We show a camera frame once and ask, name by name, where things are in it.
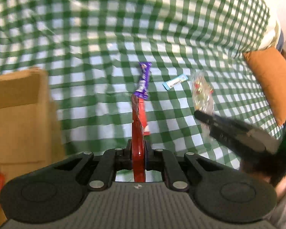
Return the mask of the clear bag of candies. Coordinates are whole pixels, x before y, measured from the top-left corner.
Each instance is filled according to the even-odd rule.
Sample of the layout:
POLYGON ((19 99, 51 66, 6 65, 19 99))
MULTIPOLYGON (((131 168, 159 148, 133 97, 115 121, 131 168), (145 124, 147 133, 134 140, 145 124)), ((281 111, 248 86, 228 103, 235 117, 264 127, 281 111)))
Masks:
POLYGON ((214 113, 213 88, 206 81, 202 71, 194 70, 191 73, 191 93, 194 111, 212 115, 214 113))

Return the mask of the light blue snack stick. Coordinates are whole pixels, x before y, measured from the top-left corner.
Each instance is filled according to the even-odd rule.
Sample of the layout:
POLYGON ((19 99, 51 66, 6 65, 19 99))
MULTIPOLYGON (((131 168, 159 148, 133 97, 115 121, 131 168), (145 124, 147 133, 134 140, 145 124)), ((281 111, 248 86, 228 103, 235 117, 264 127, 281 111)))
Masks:
POLYGON ((183 83, 185 81, 188 80, 188 77, 185 75, 185 74, 181 74, 169 81, 165 81, 163 83, 163 87, 166 89, 166 90, 170 90, 172 89, 174 86, 180 84, 180 83, 183 83))

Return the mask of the red white snack stick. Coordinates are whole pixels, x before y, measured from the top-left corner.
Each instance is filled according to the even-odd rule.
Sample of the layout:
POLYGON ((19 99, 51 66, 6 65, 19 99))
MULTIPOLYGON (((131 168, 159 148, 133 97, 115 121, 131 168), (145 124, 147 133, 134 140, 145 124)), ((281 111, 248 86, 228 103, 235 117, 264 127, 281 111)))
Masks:
POLYGON ((150 135, 144 99, 132 95, 132 168, 135 182, 145 182, 144 136, 150 135))

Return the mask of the purple chocolate bar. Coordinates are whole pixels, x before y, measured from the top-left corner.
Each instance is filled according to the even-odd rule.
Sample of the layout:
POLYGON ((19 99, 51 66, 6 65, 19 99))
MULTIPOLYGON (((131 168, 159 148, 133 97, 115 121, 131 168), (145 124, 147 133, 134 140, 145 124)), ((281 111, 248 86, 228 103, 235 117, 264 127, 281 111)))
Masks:
POLYGON ((134 92, 138 98, 147 100, 148 99, 148 86, 150 80, 150 69, 152 66, 151 62, 140 62, 139 63, 142 75, 140 77, 138 87, 134 92))

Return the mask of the brown cardboard box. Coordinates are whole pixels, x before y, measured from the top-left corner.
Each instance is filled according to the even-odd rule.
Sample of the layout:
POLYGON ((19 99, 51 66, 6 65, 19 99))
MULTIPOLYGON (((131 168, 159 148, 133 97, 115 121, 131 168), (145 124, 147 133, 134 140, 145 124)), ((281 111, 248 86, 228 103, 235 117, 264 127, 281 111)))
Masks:
MULTIPOLYGON (((30 68, 0 76, 0 171, 5 184, 65 157, 48 74, 30 68)), ((0 226, 6 217, 0 207, 0 226)))

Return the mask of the orange cushion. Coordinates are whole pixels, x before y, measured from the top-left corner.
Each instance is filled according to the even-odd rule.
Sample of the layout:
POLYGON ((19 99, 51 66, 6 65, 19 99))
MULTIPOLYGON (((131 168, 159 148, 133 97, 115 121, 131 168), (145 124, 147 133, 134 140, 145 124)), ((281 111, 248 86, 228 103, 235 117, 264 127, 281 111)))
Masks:
POLYGON ((274 47, 243 54, 261 85, 278 126, 286 122, 286 60, 274 47))

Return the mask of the green checkered sofa cover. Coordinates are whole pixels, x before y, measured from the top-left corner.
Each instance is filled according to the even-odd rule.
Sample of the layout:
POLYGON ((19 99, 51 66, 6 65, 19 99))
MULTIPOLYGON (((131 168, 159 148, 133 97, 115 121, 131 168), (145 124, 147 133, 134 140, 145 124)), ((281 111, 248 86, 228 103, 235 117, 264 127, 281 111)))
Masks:
POLYGON ((269 19, 263 0, 0 0, 0 75, 47 70, 67 152, 101 154, 131 136, 131 95, 139 63, 148 61, 153 147, 237 168, 230 150, 203 137, 190 81, 171 90, 163 84, 201 72, 216 113, 279 138, 282 129, 243 58, 259 48, 269 19))

